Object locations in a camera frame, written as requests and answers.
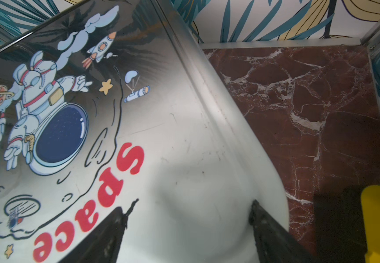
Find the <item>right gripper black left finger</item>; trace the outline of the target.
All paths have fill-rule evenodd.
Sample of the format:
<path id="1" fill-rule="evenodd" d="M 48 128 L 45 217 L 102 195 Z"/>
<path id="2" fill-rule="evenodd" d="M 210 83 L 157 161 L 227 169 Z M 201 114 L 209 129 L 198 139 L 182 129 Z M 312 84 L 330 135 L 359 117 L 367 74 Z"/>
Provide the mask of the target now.
<path id="1" fill-rule="evenodd" d="M 116 207 L 60 262 L 116 263 L 129 216 L 138 201 L 134 200 L 125 213 L 121 207 Z"/>

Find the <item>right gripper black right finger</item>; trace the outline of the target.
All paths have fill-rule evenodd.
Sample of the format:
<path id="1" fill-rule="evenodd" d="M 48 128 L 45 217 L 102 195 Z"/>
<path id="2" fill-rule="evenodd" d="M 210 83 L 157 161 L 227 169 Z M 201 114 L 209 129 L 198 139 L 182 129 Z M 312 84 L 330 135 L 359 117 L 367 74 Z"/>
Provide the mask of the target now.
<path id="1" fill-rule="evenodd" d="M 254 200 L 249 214 L 255 246 L 261 263 L 316 263 L 301 246 L 261 205 Z"/>

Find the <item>white space-print kids suitcase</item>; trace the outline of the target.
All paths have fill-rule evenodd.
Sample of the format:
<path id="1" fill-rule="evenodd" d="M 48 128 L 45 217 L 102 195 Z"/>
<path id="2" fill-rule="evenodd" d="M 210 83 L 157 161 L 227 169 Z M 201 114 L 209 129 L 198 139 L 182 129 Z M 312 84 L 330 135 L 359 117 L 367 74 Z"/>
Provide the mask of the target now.
<path id="1" fill-rule="evenodd" d="M 58 263 L 116 207 L 117 263 L 255 263 L 282 181 L 170 1 L 0 1 L 0 263 Z"/>

